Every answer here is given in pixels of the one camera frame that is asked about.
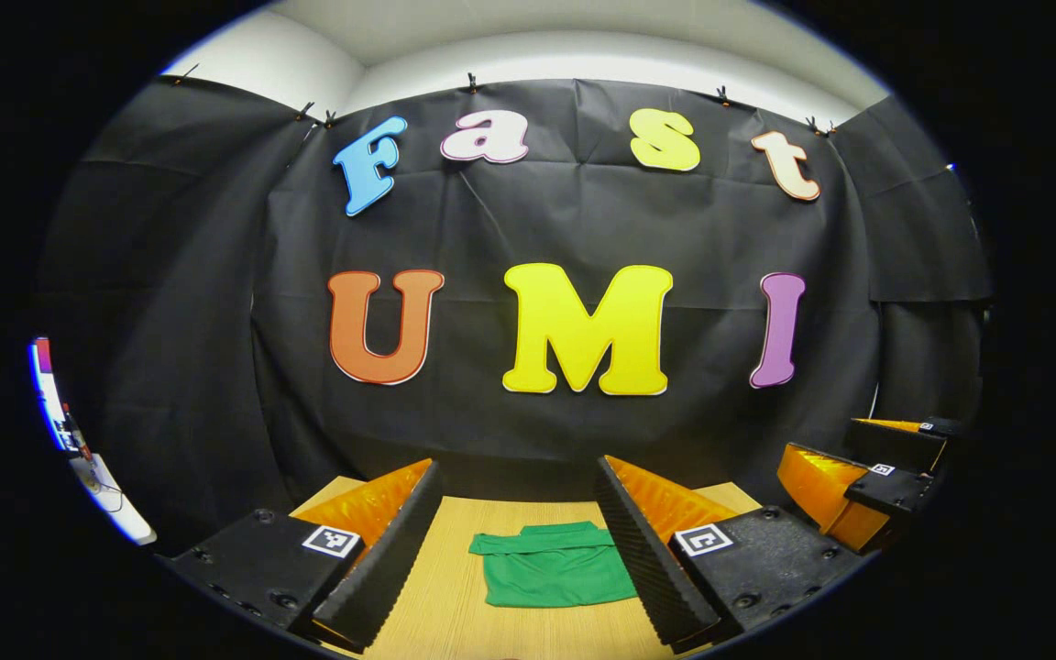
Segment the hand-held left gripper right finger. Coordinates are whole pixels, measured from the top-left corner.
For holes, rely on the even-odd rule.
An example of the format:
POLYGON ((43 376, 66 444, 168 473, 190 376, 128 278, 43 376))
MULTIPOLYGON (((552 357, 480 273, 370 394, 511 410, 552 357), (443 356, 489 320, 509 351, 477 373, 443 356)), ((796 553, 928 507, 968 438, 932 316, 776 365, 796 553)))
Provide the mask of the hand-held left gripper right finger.
POLYGON ((650 625, 678 653, 771 625, 863 563, 780 507, 737 512, 615 456, 600 457, 595 496, 650 625))

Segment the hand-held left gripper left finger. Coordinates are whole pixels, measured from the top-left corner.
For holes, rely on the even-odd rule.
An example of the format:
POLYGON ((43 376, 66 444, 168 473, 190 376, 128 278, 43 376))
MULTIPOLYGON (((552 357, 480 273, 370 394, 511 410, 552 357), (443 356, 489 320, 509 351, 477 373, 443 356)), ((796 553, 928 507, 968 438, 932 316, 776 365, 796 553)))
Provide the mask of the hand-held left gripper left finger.
POLYGON ((165 567, 275 630, 363 652, 406 588, 444 501, 425 459, 294 515, 258 509, 165 567))

